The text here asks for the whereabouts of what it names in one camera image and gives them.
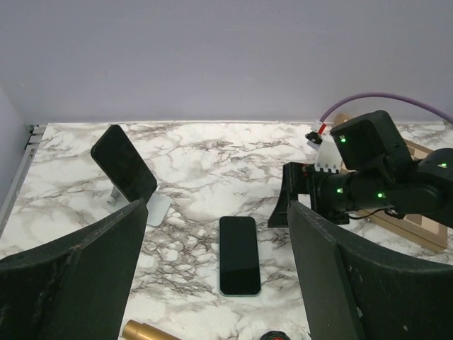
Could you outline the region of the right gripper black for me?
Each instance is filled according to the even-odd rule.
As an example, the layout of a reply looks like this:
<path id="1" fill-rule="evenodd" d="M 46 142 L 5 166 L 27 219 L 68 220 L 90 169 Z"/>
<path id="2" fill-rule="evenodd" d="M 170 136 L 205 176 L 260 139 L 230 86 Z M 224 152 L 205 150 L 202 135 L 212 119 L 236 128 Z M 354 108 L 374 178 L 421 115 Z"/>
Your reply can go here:
<path id="1" fill-rule="evenodd" d="M 280 195 L 268 220 L 268 227 L 288 227 L 287 207 L 298 200 L 299 194 L 309 195 L 311 209 L 319 211 L 314 165 L 290 162 L 283 166 Z"/>

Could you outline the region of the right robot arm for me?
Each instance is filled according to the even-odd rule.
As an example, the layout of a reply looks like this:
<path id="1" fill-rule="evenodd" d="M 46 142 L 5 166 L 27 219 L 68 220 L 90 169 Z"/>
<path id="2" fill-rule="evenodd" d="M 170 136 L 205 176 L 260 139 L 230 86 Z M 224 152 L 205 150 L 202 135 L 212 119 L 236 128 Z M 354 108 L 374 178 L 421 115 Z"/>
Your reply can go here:
<path id="1" fill-rule="evenodd" d="M 287 227 L 287 207 L 300 194 L 328 221 L 346 225 L 351 212 L 370 210 L 402 219 L 422 215 L 452 226 L 452 149 L 414 159 L 384 110 L 347 120 L 330 131 L 315 123 L 306 135 L 313 164 L 283 166 L 282 186 L 268 227 Z"/>

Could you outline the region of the teal smartphone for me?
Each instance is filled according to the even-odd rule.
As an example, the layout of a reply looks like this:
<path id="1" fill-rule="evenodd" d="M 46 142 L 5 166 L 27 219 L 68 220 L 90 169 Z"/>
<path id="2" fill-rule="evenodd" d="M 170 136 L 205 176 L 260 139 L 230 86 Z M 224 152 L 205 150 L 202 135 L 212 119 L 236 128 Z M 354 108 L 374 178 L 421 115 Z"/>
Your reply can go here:
<path id="1" fill-rule="evenodd" d="M 257 296 L 261 291 L 256 221 L 224 216 L 219 220 L 219 290 L 224 296 Z"/>

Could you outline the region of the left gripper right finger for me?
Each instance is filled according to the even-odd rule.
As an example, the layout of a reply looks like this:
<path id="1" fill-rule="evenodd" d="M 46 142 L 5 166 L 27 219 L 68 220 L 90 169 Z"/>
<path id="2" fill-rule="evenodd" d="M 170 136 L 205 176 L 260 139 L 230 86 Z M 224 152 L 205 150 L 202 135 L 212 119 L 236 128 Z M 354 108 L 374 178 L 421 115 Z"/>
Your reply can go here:
<path id="1" fill-rule="evenodd" d="M 290 239 L 313 339 L 451 339 L 452 267 L 392 251 L 293 201 Z"/>

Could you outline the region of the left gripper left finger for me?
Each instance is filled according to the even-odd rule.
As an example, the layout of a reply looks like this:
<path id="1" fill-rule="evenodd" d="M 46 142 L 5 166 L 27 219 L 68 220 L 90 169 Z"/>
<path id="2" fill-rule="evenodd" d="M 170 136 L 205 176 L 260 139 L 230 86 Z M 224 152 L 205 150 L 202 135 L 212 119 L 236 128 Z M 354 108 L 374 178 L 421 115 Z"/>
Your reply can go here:
<path id="1" fill-rule="evenodd" d="M 117 339 L 148 210 L 136 200 L 1 260 L 2 339 Z"/>

